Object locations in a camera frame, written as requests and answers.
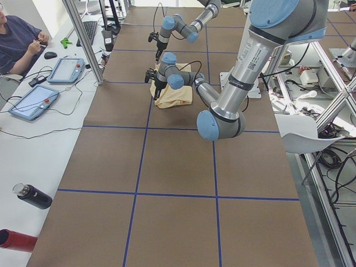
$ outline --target man's hand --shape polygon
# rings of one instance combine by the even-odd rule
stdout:
[[[47,43],[50,40],[50,36],[44,32],[38,34],[38,39],[41,43]]]
[[[33,56],[37,54],[39,51],[41,51],[41,46],[39,45],[39,41],[33,40],[33,42],[29,44],[27,51]]]

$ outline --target green object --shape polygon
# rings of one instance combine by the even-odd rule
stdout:
[[[68,45],[67,44],[72,44],[72,42],[70,42],[69,40],[68,40],[68,38],[67,37],[65,37],[62,41],[61,41],[61,44],[63,45],[63,47],[65,48],[65,49],[67,49],[67,47],[68,47]]]

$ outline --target red object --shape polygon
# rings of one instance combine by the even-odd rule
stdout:
[[[0,230],[0,248],[32,252],[37,237],[21,234],[7,229]]]
[[[302,67],[300,66],[299,69],[298,69],[298,74],[301,75],[303,71],[307,70],[308,67]]]

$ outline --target label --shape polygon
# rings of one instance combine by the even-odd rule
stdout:
[[[253,47],[251,43],[248,42],[239,57],[239,61],[242,61],[245,68],[257,72],[264,63],[266,55],[266,49],[258,46]]]

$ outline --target beige cloth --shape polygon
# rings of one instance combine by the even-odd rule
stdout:
[[[177,68],[184,67],[186,64],[176,64]],[[191,71],[190,65],[186,66],[182,69],[182,71]],[[155,83],[151,84],[151,94],[155,95],[156,86]],[[190,86],[183,86],[180,89],[173,90],[169,84],[167,84],[166,88],[161,91],[160,98],[155,101],[155,105],[159,108],[168,108],[173,106],[180,105],[190,105],[192,103],[193,95],[192,88]]]

